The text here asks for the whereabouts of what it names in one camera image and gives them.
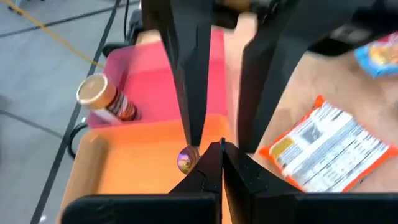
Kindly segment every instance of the colorful snack package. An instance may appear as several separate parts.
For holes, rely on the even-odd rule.
[[[398,73],[398,32],[355,50],[363,70],[373,78]]]
[[[318,96],[314,108],[260,154],[304,192],[348,192],[398,150]]]

